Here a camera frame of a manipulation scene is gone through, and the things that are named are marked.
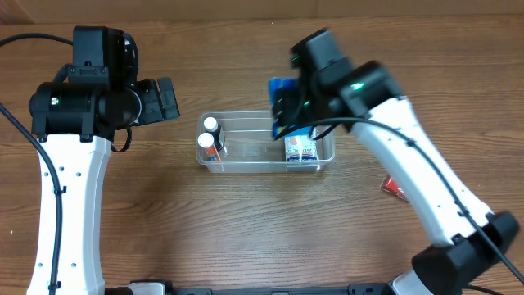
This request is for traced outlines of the blue medicine box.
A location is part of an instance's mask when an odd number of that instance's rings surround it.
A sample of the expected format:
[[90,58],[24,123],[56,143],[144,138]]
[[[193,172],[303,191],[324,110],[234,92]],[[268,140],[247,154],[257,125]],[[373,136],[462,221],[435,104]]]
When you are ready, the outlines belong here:
[[311,101],[298,79],[272,78],[268,82],[269,105],[273,117],[273,137],[311,119]]

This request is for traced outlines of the white blue plaster box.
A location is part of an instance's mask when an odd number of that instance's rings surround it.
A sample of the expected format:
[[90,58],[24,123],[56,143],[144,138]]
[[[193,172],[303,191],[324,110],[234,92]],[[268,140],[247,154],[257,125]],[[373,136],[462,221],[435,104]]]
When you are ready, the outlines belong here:
[[284,146],[287,161],[318,160],[317,144],[307,134],[286,136]]

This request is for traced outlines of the dark bottle white cap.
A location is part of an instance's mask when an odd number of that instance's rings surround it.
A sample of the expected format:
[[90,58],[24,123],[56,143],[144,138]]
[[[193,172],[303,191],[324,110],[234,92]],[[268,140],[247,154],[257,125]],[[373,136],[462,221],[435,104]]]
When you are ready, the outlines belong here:
[[203,121],[207,133],[214,137],[216,149],[220,152],[224,149],[225,133],[221,124],[214,117],[207,117]]

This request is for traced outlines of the orange tablet tube white cap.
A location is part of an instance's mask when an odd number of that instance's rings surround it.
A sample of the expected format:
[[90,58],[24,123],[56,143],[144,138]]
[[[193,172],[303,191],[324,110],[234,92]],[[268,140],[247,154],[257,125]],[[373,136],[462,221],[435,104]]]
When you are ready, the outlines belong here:
[[215,138],[212,134],[207,132],[200,134],[197,138],[197,143],[208,156],[209,161],[221,161],[219,152],[215,146]]

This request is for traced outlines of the red Panadol box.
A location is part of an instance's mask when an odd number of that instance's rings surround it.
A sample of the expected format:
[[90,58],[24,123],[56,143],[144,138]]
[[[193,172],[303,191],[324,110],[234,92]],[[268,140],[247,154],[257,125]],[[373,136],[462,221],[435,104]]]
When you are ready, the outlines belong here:
[[393,178],[390,175],[387,175],[384,181],[382,182],[381,190],[386,193],[395,195],[396,197],[405,202],[409,201],[404,191],[400,188],[400,186],[393,180]]

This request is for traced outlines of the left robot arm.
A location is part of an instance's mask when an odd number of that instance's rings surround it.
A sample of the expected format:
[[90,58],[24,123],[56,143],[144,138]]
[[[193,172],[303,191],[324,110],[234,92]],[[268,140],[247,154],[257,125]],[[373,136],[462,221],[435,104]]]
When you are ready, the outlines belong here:
[[77,26],[73,61],[29,101],[39,147],[41,207],[31,294],[102,294],[102,188],[115,132],[179,117],[168,78],[139,79],[120,29]]

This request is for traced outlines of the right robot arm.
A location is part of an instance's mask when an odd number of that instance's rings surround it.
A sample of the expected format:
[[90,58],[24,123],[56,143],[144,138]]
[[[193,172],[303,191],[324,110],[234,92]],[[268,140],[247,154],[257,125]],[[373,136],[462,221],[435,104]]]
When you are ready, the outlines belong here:
[[329,29],[294,45],[291,65],[300,72],[296,84],[273,93],[274,138],[343,126],[404,191],[430,240],[408,271],[383,284],[352,284],[351,293],[460,294],[507,262],[516,218],[492,211],[454,173],[385,66],[353,66]]

